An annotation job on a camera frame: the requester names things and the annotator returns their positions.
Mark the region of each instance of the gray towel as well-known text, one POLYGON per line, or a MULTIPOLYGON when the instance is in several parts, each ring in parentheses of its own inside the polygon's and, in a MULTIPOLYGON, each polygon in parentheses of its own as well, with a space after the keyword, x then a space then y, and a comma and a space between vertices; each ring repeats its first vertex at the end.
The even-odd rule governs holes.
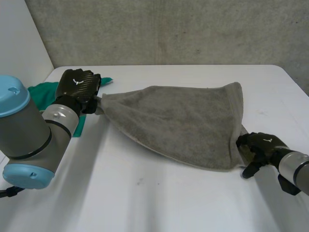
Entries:
POLYGON ((125 135, 161 155, 212 170, 243 165, 236 147, 243 114, 237 82, 221 88, 151 86, 103 94, 101 108, 125 135))

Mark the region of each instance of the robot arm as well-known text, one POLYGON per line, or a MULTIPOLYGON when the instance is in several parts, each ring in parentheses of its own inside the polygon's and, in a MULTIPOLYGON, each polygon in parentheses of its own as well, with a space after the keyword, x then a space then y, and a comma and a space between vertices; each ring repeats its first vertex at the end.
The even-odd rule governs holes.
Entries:
POLYGON ((300 191, 309 195, 309 156, 290 150, 278 137, 271 134, 251 133, 240 136, 237 147, 247 146, 255 154, 253 161, 243 171, 244 178, 252 177, 260 167, 275 166, 283 191, 297 195, 300 191))
POLYGON ((55 176, 80 114, 95 112, 101 77, 82 69, 66 70, 55 102, 42 115, 17 78, 4 76, 1 81, 0 150, 10 159, 3 178, 15 186, 7 195, 43 189, 55 176))

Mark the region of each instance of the green cloth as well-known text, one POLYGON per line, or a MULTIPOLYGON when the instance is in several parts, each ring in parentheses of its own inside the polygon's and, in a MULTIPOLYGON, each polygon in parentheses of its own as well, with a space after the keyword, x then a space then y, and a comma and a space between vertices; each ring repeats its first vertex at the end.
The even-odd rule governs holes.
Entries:
MULTIPOLYGON (((101 86, 112 81, 109 77, 104 77, 101 80, 101 86)), ((30 96, 33 99, 39 110, 45 110, 51 105, 55 99, 55 92, 58 86, 58 82, 44 82, 34 87, 29 87, 30 96)), ((84 128, 86 115, 80 116, 79 123, 74 132, 73 137, 80 137, 84 128)))

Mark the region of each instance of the wall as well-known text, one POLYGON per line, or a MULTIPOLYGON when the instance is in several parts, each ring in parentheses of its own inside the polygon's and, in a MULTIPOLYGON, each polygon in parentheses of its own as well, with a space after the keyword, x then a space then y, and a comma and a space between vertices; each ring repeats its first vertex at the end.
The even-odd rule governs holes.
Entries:
POLYGON ((55 67, 275 64, 309 94, 308 0, 26 0, 55 67))
POLYGON ((16 76, 29 87, 53 69, 24 0, 0 0, 0 74, 16 76))

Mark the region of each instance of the light blue joint cover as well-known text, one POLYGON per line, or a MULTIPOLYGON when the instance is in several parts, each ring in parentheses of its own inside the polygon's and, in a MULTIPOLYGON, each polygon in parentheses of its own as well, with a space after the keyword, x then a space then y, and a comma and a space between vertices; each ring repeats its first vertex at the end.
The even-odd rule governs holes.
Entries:
POLYGON ((0 75, 0 117, 15 114, 29 101, 30 93, 19 79, 0 75))
POLYGON ((49 185, 55 173, 33 165, 12 163, 4 167, 2 175, 14 186, 23 189, 43 189, 49 185))

